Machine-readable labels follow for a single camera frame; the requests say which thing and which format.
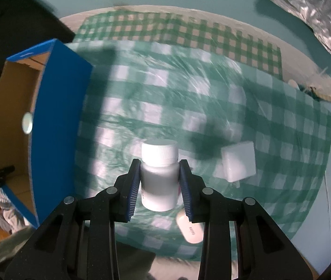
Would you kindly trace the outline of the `white pill bottle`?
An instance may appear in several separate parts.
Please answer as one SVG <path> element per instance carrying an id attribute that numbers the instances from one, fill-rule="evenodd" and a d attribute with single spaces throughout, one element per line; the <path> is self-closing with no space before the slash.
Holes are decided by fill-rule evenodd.
<path id="1" fill-rule="evenodd" d="M 174 140 L 145 140 L 141 145 L 141 203 L 148 210 L 166 212 L 178 203 L 179 149 Z"/>

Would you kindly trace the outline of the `cardboard box blue tape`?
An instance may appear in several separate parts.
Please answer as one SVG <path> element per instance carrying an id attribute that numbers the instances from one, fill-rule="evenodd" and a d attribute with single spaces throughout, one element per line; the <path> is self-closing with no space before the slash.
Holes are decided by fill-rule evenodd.
<path id="1" fill-rule="evenodd" d="M 0 77 L 4 193 L 39 226 L 73 193 L 74 155 L 92 65 L 57 39 L 9 57 Z"/>

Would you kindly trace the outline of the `small white tube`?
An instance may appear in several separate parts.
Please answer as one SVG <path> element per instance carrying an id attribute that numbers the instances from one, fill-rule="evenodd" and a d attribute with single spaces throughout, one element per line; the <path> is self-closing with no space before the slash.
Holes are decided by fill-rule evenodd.
<path id="1" fill-rule="evenodd" d="M 190 244 L 201 243 L 204 239 L 204 224 L 190 222 L 186 212 L 181 210 L 176 216 L 176 223 L 184 237 Z"/>

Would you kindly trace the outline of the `white charger plug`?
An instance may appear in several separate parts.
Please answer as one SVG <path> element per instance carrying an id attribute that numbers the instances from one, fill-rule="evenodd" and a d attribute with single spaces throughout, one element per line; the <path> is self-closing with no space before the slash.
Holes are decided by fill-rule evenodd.
<path id="1" fill-rule="evenodd" d="M 222 147 L 214 176 L 228 183 L 239 183 L 241 180 L 256 175 L 255 149 L 252 141 Z"/>

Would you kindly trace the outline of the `green white checkered tablecloth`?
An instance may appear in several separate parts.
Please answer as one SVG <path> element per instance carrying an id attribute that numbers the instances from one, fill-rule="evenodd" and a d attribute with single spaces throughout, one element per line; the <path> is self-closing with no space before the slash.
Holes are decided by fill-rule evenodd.
<path id="1" fill-rule="evenodd" d="M 93 66 L 79 120 L 74 185 L 84 198 L 112 186 L 151 138 L 178 143 L 192 172 L 224 196 L 255 198 L 288 238 L 319 192 L 331 147 L 331 112 L 245 64 L 157 42 L 75 42 Z M 252 141 L 256 175 L 214 176 L 222 147 Z"/>

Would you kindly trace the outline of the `small checkered green cloth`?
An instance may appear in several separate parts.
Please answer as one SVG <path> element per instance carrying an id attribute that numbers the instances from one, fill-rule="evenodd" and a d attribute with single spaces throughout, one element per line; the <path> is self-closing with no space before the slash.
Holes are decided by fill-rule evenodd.
<path id="1" fill-rule="evenodd" d="M 281 50 L 239 29 L 175 13 L 116 10 L 87 17 L 75 42 L 130 40 L 202 49 L 283 77 Z"/>

